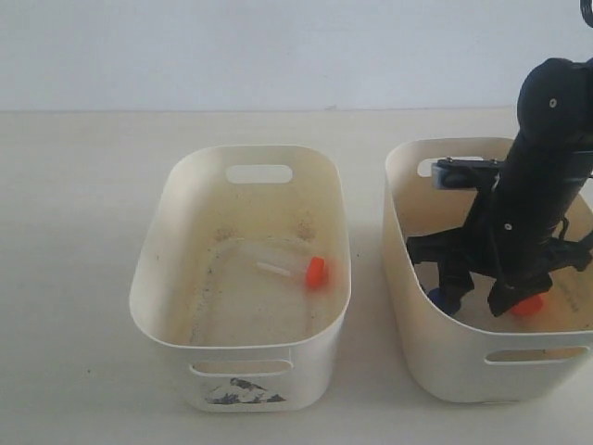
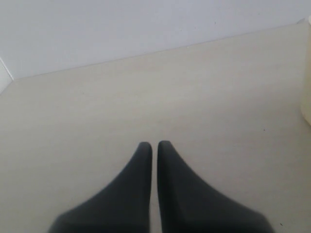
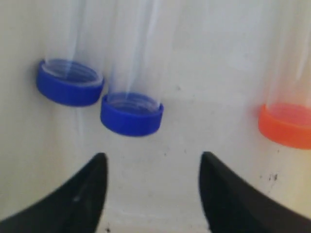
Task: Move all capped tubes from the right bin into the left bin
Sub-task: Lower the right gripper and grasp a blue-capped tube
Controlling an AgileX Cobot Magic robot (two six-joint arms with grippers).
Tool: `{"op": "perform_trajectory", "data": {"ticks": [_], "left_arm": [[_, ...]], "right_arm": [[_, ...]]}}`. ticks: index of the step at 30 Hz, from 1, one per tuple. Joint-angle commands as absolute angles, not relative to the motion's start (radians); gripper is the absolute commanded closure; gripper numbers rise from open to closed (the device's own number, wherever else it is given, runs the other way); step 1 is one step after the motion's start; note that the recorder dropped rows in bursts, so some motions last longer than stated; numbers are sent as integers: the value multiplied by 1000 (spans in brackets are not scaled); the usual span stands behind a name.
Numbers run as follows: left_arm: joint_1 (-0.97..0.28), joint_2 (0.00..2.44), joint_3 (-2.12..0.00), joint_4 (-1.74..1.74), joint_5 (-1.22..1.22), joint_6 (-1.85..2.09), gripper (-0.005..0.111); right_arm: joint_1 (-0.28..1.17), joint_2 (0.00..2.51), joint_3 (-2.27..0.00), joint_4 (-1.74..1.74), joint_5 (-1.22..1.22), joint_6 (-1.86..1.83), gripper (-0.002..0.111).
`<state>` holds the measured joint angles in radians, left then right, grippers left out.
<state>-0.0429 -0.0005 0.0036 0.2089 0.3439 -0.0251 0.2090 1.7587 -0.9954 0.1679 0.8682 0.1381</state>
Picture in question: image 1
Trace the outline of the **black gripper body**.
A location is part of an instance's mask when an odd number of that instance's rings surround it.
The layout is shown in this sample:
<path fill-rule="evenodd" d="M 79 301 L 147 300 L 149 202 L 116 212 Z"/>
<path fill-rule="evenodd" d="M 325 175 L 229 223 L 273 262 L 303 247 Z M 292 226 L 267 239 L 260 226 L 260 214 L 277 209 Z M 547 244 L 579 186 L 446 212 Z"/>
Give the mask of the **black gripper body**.
<path fill-rule="evenodd" d="M 592 177 L 570 178 L 549 191 L 498 195 L 498 185 L 476 190 L 459 227 L 414 235 L 406 247 L 414 264 L 452 261 L 509 285 L 550 287 L 549 274 L 567 267 L 582 272 L 592 262 L 592 234 L 566 239 L 566 212 Z"/>

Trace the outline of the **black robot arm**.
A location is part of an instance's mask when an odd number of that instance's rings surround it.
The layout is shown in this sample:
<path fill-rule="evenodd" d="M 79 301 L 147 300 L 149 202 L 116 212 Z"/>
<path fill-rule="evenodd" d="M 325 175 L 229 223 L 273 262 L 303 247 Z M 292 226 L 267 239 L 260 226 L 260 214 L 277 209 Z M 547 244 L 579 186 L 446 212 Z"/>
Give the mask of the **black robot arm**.
<path fill-rule="evenodd" d="M 566 237 L 567 211 L 592 174 L 591 62 L 551 57 L 533 68 L 517 120 L 505 159 L 433 164 L 435 188 L 475 191 L 462 225 L 406 243 L 412 263 L 436 265 L 429 296 L 446 314 L 460 309 L 475 274 L 493 279 L 487 303 L 498 317 L 549 291 L 554 271 L 584 271 L 592 261 L 590 236 Z"/>

